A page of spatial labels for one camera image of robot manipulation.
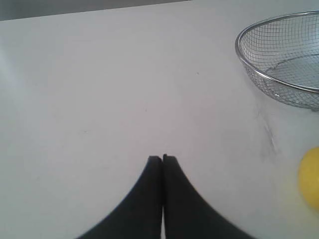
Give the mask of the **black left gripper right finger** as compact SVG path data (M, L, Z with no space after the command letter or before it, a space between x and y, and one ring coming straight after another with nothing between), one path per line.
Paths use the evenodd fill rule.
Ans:
M167 239L244 239L246 234L198 194L174 156L163 156L164 225Z

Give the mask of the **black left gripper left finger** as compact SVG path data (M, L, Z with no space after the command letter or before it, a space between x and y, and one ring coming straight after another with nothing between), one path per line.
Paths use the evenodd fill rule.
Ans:
M81 239L159 239L162 223L162 160L150 156L134 187Z

